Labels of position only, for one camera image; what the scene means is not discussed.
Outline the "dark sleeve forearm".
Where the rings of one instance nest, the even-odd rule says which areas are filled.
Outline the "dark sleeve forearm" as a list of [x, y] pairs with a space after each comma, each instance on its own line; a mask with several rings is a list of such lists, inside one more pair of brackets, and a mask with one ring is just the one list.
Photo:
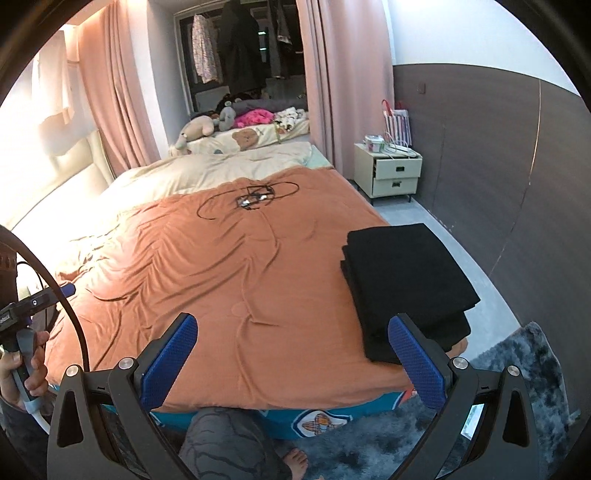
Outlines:
[[48, 435], [26, 411], [1, 399], [5, 433], [38, 479], [47, 478]]

